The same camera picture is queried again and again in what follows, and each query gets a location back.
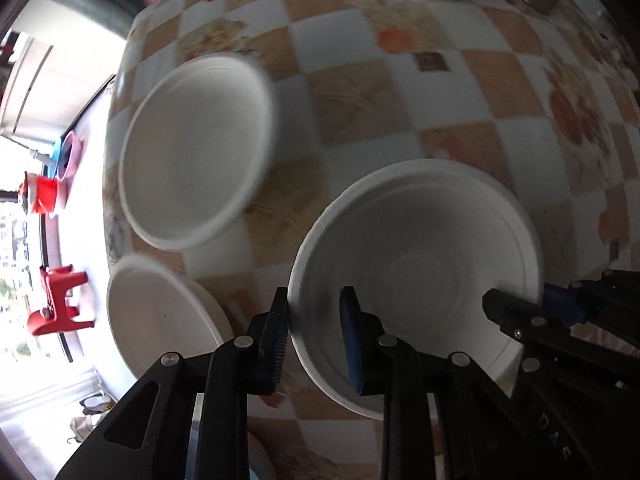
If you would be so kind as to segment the red plastic stool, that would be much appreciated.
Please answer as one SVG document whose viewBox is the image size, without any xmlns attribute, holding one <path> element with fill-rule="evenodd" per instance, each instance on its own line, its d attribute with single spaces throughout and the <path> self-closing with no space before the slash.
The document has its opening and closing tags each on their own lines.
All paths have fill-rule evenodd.
<svg viewBox="0 0 640 480">
<path fill-rule="evenodd" d="M 27 328 L 32 336 L 76 332 L 93 328 L 93 321 L 77 321 L 78 307 L 67 303 L 67 293 L 75 287 L 88 283 L 85 271 L 75 271 L 73 266 L 47 268 L 40 266 L 40 281 L 47 297 L 47 307 L 32 312 L 27 320 Z"/>
</svg>

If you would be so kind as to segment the red plastic bucket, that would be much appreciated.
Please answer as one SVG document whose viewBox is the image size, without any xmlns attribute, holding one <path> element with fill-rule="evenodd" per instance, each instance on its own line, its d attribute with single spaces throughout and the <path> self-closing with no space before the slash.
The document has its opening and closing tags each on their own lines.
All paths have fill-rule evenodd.
<svg viewBox="0 0 640 480">
<path fill-rule="evenodd" d="M 18 198 L 26 214 L 58 214 L 66 206 L 67 185 L 57 178 L 26 172 Z"/>
</svg>

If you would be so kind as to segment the pink plastic basin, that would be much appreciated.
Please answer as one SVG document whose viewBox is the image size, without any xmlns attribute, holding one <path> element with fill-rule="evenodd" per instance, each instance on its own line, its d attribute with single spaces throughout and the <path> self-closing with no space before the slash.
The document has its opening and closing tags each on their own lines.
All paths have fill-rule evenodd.
<svg viewBox="0 0 640 480">
<path fill-rule="evenodd" d="M 84 142 L 81 138 L 73 131 L 67 133 L 61 144 L 56 165 L 56 178 L 59 181 L 70 179 L 76 174 L 83 152 Z"/>
</svg>

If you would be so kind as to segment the checkered patterned tablecloth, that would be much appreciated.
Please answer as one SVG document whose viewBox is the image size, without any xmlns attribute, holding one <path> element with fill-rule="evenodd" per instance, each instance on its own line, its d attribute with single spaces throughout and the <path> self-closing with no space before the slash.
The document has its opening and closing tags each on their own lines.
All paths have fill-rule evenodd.
<svg viewBox="0 0 640 480">
<path fill-rule="evenodd" d="M 288 281 L 326 205 L 371 171 L 419 157 L 484 170 L 518 196 L 564 286 L 639 265 L 639 107 L 612 49 L 571 2 L 158 0 L 135 19 L 115 81 L 103 180 L 107 257 L 149 254 L 120 206 L 122 139 L 175 67 L 254 56 L 281 103 L 273 170 L 213 243 L 160 252 L 235 330 Z"/>
</svg>

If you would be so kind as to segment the white foam plate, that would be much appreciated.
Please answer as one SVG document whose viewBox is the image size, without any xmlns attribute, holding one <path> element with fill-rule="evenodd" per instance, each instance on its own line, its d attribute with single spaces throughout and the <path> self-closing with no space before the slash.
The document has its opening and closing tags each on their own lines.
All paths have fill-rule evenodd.
<svg viewBox="0 0 640 480">
<path fill-rule="evenodd" d="M 139 254 L 114 266 L 107 317 L 119 354 L 137 378 L 167 352 L 200 356 L 234 337 L 228 316 L 203 286 Z"/>
</svg>

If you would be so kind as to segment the white foam bowl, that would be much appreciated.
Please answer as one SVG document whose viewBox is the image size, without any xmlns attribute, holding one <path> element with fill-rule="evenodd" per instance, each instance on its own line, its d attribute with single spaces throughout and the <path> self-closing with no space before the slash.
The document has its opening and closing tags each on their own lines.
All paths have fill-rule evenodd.
<svg viewBox="0 0 640 480">
<path fill-rule="evenodd" d="M 178 66 L 143 100 L 122 144 L 130 226 L 165 252 L 213 240 L 262 184 L 277 133 L 277 97 L 254 58 L 214 53 Z"/>
<path fill-rule="evenodd" d="M 288 281 L 291 334 L 300 364 L 332 401 L 382 415 L 348 376 L 338 298 L 356 290 L 386 332 L 431 356 L 467 353 L 496 382 L 521 345 L 482 309 L 493 288 L 538 302 L 544 264 L 533 223 L 486 172 L 446 159 L 398 162 L 338 196 L 307 233 Z"/>
</svg>

